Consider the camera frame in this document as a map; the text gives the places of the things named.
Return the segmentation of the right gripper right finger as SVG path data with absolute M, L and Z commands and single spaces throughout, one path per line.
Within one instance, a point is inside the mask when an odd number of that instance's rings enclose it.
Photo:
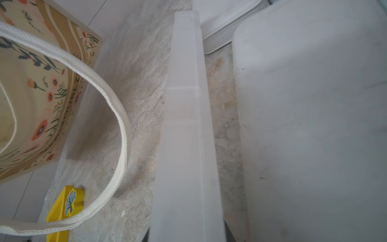
M 226 221 L 224 221 L 224 226 L 225 226 L 226 241 L 227 242 L 236 242 L 235 237 L 233 236 Z

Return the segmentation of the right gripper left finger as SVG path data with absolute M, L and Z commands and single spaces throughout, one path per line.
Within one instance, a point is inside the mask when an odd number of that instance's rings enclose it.
M 144 235 L 142 242 L 148 242 L 148 239 L 149 239 L 149 229 L 147 230 L 146 234 Z

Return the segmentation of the frosted clear pen case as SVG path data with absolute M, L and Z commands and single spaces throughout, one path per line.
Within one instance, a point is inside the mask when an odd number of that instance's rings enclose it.
M 149 241 L 226 241 L 197 11 L 174 16 Z

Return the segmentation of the beige tin pencil case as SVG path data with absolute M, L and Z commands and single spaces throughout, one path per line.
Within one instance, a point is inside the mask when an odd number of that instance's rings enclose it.
M 251 240 L 386 241 L 386 1 L 279 1 L 232 50 Z

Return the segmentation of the floral canvas tote bag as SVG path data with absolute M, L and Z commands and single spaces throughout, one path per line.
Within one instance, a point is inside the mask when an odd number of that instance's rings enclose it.
M 131 125 L 114 91 L 93 70 L 102 37 L 54 1 L 1 1 L 1 182 L 55 162 L 61 155 L 87 85 L 116 116 L 122 147 L 103 192 L 79 214 L 30 223 L 1 220 L 1 233 L 52 234 L 93 217 L 123 180 L 131 152 Z

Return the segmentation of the white glossy tin pencil case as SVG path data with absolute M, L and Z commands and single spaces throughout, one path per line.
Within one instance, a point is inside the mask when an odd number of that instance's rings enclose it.
M 197 0 L 204 54 L 211 54 L 232 41 L 239 24 L 270 5 L 267 0 Z

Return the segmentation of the yellow triangular plastic tool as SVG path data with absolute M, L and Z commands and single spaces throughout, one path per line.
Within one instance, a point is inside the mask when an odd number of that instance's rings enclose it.
M 85 192 L 83 189 L 65 186 L 46 216 L 46 222 L 70 218 L 83 210 Z

